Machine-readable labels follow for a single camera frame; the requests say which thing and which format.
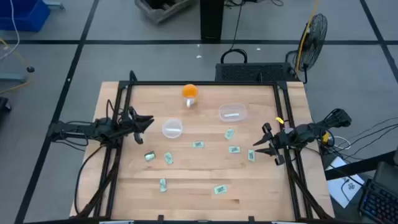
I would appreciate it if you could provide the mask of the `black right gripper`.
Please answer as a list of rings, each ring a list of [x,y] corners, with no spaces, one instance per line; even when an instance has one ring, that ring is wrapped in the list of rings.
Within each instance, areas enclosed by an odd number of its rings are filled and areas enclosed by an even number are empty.
[[[265,142],[269,142],[269,146],[264,149],[256,149],[255,152],[268,154],[270,156],[275,156],[275,163],[277,166],[285,163],[284,157],[280,154],[279,149],[283,149],[289,145],[290,142],[290,134],[294,130],[293,128],[286,128],[277,134],[273,135],[271,133],[271,125],[269,123],[265,123],[262,127],[264,132],[263,137],[255,142],[254,145],[264,144]]]

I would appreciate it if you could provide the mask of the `grey plastic crate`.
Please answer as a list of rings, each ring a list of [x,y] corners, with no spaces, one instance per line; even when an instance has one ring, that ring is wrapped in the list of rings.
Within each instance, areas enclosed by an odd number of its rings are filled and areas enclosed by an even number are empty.
[[[134,0],[135,5],[153,23],[159,24],[194,6],[198,0]]]

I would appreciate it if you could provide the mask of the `black upright post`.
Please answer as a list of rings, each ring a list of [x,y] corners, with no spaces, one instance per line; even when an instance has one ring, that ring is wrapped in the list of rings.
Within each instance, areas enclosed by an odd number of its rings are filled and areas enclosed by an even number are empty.
[[[220,40],[224,0],[200,0],[201,40]]]

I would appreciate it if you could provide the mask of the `black keyboard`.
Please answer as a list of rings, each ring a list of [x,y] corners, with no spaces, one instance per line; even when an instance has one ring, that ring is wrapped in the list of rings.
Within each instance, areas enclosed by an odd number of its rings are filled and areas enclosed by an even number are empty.
[[[358,210],[377,224],[398,224],[398,194],[367,180]]]

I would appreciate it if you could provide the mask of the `blue plastic bin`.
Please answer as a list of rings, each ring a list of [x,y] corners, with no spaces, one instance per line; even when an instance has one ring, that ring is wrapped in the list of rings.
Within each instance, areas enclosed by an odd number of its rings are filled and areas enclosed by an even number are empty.
[[[38,32],[50,15],[43,0],[0,0],[0,30],[14,30],[11,2],[18,31]]]

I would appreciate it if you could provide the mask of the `white paper sheet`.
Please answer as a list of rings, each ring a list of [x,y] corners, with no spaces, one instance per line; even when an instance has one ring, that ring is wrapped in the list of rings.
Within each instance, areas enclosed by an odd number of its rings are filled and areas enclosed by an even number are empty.
[[[359,204],[358,200],[354,199],[364,184],[364,180],[359,175],[328,180],[327,183],[330,196],[341,207]]]

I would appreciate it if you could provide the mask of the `round clear plastic container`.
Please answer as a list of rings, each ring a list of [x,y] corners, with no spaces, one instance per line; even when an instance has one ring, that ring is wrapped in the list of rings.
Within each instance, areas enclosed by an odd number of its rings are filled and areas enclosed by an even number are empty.
[[[169,131],[166,131],[165,128],[178,128],[178,129],[181,129],[181,132],[169,132]],[[162,133],[167,138],[170,138],[170,139],[177,138],[182,134],[182,132],[183,132],[182,122],[177,118],[168,119],[162,125]]]

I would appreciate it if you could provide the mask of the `orange and white mug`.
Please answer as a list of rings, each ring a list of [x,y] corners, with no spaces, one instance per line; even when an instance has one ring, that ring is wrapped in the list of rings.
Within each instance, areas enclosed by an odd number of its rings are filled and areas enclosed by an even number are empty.
[[[198,88],[196,85],[187,84],[182,89],[182,95],[185,98],[187,108],[191,107],[195,103],[195,98],[198,95]]]

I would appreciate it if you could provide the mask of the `black aluminium table frame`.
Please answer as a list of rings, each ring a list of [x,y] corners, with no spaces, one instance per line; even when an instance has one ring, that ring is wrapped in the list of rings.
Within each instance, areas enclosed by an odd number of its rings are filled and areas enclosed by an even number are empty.
[[[199,96],[193,108],[186,108],[182,97],[183,83],[156,85],[138,83],[131,94],[131,104],[141,114],[152,114],[153,125],[139,145],[127,137],[121,150],[100,149],[91,142],[85,153],[88,161],[81,174],[78,207],[83,208],[98,188],[104,162],[120,157],[118,177],[104,193],[100,215],[115,220],[165,221],[292,221],[297,217],[314,217],[308,200],[293,189],[285,166],[277,166],[272,157],[257,154],[247,159],[249,149],[262,137],[261,127],[280,126],[276,117],[291,124],[311,120],[307,96],[299,82],[255,85],[200,82]],[[219,107],[242,103],[248,116],[238,122],[224,122]],[[168,119],[182,122],[183,132],[174,139],[162,133]],[[234,129],[228,140],[225,132]],[[196,141],[205,147],[192,148]],[[239,146],[240,153],[229,153]],[[146,162],[144,155],[155,152]],[[170,152],[174,163],[168,165],[164,154]],[[159,180],[166,179],[167,191],[161,192]],[[226,185],[225,194],[216,195],[214,187]]]

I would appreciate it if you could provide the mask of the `black computer case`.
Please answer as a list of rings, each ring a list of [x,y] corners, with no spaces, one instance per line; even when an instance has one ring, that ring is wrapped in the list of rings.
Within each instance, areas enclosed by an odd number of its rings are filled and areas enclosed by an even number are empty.
[[[299,82],[290,63],[218,63],[216,81],[231,82]]]

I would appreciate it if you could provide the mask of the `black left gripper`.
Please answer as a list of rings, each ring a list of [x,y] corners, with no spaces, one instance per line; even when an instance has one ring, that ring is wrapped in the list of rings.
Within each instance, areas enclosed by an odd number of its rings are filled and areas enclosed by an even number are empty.
[[[128,112],[125,112],[121,116],[121,126],[124,129],[132,128],[134,131],[134,139],[138,144],[143,144],[143,138],[141,133],[152,124],[154,120],[153,116],[141,116],[137,114],[136,110],[130,106]]]

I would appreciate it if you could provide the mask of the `black metal beam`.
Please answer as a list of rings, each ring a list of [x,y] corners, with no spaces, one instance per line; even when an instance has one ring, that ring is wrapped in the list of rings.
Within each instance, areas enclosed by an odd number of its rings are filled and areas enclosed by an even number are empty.
[[[335,167],[325,171],[326,180],[339,179],[363,172],[376,170],[378,164],[385,162],[391,166],[398,166],[398,149],[385,154],[371,157],[362,161],[354,162],[340,167]]]

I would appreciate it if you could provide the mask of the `black floor fan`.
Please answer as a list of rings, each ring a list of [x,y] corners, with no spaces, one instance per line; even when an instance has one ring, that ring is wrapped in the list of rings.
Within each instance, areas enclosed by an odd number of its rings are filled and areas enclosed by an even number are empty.
[[[327,18],[321,13],[315,14],[306,23],[297,50],[289,51],[285,55],[285,62],[288,62],[289,57],[292,56],[290,72],[295,78],[299,79],[298,72],[304,73],[303,84],[308,82],[307,72],[314,66],[320,55],[327,28]]]

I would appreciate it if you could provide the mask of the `rectangular clear plastic container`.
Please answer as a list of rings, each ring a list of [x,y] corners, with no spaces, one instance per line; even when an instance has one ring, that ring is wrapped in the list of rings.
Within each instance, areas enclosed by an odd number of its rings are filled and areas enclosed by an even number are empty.
[[[240,116],[225,118],[224,114],[239,113]],[[224,122],[238,122],[246,119],[248,111],[242,103],[228,103],[219,107],[219,117]]]

